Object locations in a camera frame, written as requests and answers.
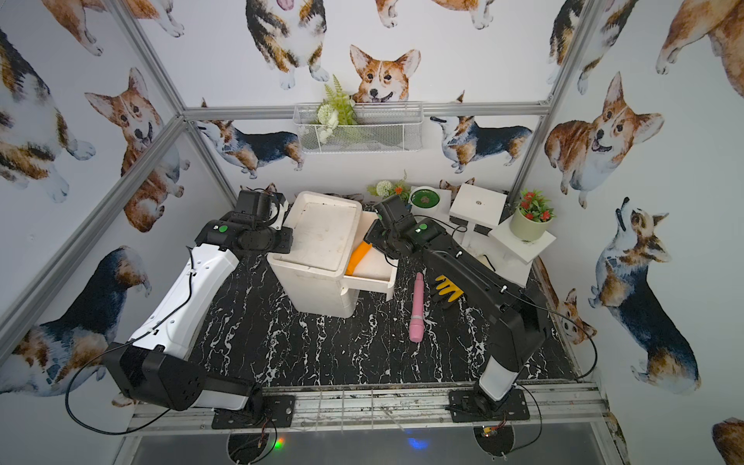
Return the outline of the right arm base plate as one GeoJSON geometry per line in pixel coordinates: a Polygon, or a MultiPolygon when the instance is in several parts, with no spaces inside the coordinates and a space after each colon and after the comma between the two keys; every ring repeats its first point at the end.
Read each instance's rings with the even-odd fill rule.
{"type": "Polygon", "coordinates": [[[456,424],[463,422],[510,422],[529,420],[529,408],[522,389],[512,389],[503,399],[492,400],[480,389],[450,391],[445,410],[456,424]]]}

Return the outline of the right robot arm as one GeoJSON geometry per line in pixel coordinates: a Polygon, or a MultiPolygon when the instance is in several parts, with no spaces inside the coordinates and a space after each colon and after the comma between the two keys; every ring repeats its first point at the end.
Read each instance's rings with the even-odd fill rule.
{"type": "Polygon", "coordinates": [[[399,196],[374,209],[378,219],[365,236],[373,247],[390,259],[421,260],[428,271],[451,280],[469,305],[484,312],[488,361],[479,388],[492,401],[501,401],[548,338],[548,316],[522,298],[519,287],[462,248],[436,219],[417,220],[399,196]]]}

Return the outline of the pink toy microphone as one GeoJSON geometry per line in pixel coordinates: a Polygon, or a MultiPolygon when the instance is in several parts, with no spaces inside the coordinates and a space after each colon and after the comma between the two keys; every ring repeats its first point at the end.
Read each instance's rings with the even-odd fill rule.
{"type": "Polygon", "coordinates": [[[418,272],[414,284],[412,315],[409,324],[409,338],[414,343],[424,339],[424,275],[418,272]]]}

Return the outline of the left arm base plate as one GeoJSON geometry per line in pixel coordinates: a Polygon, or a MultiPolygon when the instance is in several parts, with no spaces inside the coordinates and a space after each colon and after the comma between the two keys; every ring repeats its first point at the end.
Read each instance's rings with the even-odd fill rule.
{"type": "Polygon", "coordinates": [[[263,395],[251,398],[242,410],[216,409],[211,428],[235,430],[260,428],[266,422],[278,428],[290,427],[294,418],[294,395],[263,395]]]}

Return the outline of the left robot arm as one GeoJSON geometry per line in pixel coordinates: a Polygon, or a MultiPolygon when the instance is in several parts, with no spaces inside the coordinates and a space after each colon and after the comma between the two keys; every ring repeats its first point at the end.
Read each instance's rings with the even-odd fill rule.
{"type": "Polygon", "coordinates": [[[102,361],[123,396],[151,405],[241,411],[263,416],[261,387],[210,374],[188,360],[213,298],[245,255],[287,254],[293,244],[289,227],[207,223],[190,258],[168,294],[125,343],[112,343],[102,361]]]}

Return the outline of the white three-drawer cabinet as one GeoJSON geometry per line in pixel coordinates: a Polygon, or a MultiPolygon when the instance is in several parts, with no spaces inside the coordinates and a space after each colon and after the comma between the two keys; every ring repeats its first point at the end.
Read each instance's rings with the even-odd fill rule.
{"type": "Polygon", "coordinates": [[[370,249],[354,273],[346,273],[376,219],[358,201],[309,191],[298,194],[284,222],[293,230],[291,251],[267,255],[294,309],[346,319],[354,314],[361,291],[393,298],[397,261],[378,250],[370,249]]]}

